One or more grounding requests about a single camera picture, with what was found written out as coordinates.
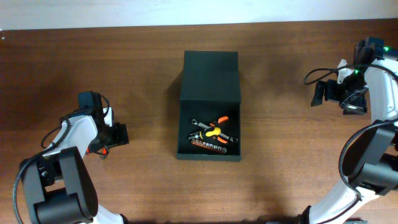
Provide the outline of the silver combination wrench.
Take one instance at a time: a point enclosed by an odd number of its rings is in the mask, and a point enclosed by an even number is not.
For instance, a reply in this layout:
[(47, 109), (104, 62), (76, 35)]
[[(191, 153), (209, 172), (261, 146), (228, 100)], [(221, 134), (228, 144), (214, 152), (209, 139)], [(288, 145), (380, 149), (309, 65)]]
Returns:
[(192, 120), (192, 124), (202, 128), (203, 130), (210, 129), (210, 124), (207, 125), (207, 124), (201, 123), (201, 122), (199, 122), (199, 121), (197, 121), (195, 119)]

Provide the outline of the black foldable box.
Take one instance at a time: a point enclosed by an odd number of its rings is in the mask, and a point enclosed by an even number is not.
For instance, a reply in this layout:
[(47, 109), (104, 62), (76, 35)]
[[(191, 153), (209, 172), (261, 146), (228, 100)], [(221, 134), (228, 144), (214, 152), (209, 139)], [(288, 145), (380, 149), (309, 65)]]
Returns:
[[(180, 90), (180, 118), (177, 159), (239, 162), (241, 155), (241, 89), (238, 53), (228, 51), (187, 50), (184, 53)], [(203, 131), (193, 125), (195, 119), (209, 125), (222, 116), (229, 120), (221, 127), (237, 143), (220, 143), (213, 138), (199, 139), (227, 148), (218, 153), (195, 146), (188, 139), (191, 133)]]

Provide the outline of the orange black long-nose pliers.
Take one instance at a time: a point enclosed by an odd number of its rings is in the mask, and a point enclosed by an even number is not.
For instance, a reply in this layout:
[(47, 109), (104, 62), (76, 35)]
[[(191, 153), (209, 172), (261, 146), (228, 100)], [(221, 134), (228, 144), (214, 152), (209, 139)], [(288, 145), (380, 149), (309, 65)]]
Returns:
[(228, 116), (222, 116), (220, 118), (218, 118), (216, 121), (210, 123), (210, 128), (214, 127), (214, 128), (220, 128), (221, 129), (221, 134), (218, 136), (217, 141), (219, 141), (220, 143), (223, 144), (227, 144), (229, 142), (233, 142), (233, 143), (237, 143), (238, 139), (236, 137), (232, 137), (232, 136), (228, 136), (227, 134), (225, 134), (223, 132), (223, 129), (221, 128), (225, 122), (227, 122), (229, 120)]

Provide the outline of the orange socket bit rail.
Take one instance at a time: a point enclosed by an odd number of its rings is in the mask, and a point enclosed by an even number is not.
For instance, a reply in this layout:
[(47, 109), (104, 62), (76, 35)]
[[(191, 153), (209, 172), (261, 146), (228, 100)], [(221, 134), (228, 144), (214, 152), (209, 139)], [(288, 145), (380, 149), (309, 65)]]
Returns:
[(225, 147), (221, 147), (221, 146), (217, 146), (217, 145), (214, 145), (214, 144), (210, 144), (210, 143), (207, 143), (207, 142), (204, 142), (204, 141), (200, 141), (200, 140), (198, 140), (198, 139), (192, 139), (191, 141), (190, 141), (190, 143), (191, 144), (193, 144), (193, 145), (195, 145), (195, 146), (199, 146), (199, 147), (202, 147), (202, 148), (205, 148), (205, 149), (209, 149), (209, 150), (212, 150), (212, 151), (215, 151), (215, 152), (218, 152), (218, 153), (227, 153), (227, 148), (225, 148)]

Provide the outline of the red black diagonal cutters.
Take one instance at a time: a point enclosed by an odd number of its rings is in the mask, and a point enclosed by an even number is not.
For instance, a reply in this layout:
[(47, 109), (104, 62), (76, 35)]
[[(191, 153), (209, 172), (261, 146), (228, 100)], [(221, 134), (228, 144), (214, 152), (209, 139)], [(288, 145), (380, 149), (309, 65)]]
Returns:
[(91, 153), (94, 153), (94, 154), (97, 154), (100, 156), (107, 156), (109, 154), (109, 151), (106, 146), (102, 147), (101, 149), (91, 149), (90, 147), (88, 147), (85, 154), (91, 154)]

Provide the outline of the yellow black stubby screwdriver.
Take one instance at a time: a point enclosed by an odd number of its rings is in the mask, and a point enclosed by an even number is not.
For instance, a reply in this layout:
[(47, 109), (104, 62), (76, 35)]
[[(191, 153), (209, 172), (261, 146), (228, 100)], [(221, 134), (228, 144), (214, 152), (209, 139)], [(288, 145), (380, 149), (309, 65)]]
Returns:
[(210, 128), (205, 129), (204, 131), (197, 131), (195, 133), (191, 133), (188, 137), (189, 140), (191, 139), (205, 139), (205, 138), (213, 138), (217, 139), (218, 136), (221, 134), (220, 128)]

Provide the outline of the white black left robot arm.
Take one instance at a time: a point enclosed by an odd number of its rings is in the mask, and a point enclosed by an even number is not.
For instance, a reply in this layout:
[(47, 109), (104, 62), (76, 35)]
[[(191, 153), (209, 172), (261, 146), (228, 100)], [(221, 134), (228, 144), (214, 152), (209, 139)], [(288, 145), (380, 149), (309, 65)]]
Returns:
[(17, 186), (23, 185), (32, 223), (127, 223), (128, 219), (101, 206), (83, 158), (107, 158), (113, 147), (128, 144), (125, 124), (114, 123), (106, 97), (94, 91), (78, 95), (78, 109), (60, 119), (54, 140), (21, 162), (12, 199), (18, 222)]

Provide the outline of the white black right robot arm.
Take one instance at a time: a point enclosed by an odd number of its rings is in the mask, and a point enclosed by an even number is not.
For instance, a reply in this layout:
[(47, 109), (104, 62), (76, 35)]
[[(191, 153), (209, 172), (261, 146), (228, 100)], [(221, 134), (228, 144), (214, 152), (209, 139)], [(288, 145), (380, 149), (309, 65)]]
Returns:
[(371, 114), (371, 123), (356, 131), (343, 146), (340, 180), (315, 205), (308, 206), (295, 223), (352, 223), (362, 206), (397, 190), (397, 50), (382, 39), (367, 37), (354, 48), (353, 62), (305, 85), (315, 85), (312, 106), (324, 101), (339, 104), (345, 115)]

